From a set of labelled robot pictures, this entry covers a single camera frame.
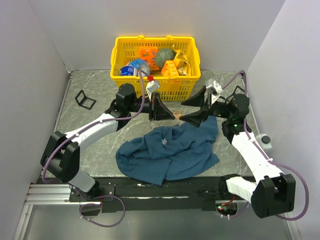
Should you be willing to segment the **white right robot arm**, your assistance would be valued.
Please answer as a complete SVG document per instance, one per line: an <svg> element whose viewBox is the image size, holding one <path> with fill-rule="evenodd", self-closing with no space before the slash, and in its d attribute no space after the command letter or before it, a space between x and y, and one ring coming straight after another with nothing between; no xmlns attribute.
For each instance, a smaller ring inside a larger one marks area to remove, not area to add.
<svg viewBox="0 0 320 240"><path fill-rule="evenodd" d="M194 96L181 102L183 106L198 107L199 110L180 117L195 127L210 116L223 118L223 135L251 170L254 181L238 174L222 176L219 195L226 200L234 195L246 200L259 218L291 212L295 203L296 180L271 164L261 153L255 135L244 122L249 114L250 99L243 93L223 98L221 92L220 87L203 86Z"/></svg>

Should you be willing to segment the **blue t-shirt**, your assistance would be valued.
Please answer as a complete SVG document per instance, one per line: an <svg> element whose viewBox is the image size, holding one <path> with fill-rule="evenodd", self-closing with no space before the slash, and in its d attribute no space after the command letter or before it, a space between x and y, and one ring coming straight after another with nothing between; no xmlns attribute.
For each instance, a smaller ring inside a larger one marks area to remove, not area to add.
<svg viewBox="0 0 320 240"><path fill-rule="evenodd" d="M186 122L156 127L143 137L126 141L116 152L116 164L125 176L158 186L165 180L191 178L219 162L213 153L218 132L214 116L199 127Z"/></svg>

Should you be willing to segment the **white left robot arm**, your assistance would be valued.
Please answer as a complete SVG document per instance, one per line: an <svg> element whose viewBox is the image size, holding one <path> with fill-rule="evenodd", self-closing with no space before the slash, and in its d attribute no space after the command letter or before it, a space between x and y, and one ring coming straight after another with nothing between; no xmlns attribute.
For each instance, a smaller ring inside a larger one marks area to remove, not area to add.
<svg viewBox="0 0 320 240"><path fill-rule="evenodd" d="M80 168L81 153L101 138L121 130L140 113L148 114L151 121L173 120L173 113L161 101L159 87L152 80L147 83L145 93L137 97L132 84L122 84L100 117L67 133L54 132L40 160L43 171L79 189L87 201L94 201L102 191L99 182Z"/></svg>

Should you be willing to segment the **orange leaf brooch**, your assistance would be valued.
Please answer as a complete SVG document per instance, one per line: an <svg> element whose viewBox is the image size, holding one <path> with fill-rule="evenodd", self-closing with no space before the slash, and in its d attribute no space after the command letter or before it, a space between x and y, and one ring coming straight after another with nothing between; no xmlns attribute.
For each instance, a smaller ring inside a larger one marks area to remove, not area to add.
<svg viewBox="0 0 320 240"><path fill-rule="evenodd" d="M181 117L183 116L183 113L180 110L179 111L175 111L173 113L173 116L175 117L176 120L179 121L181 119Z"/></svg>

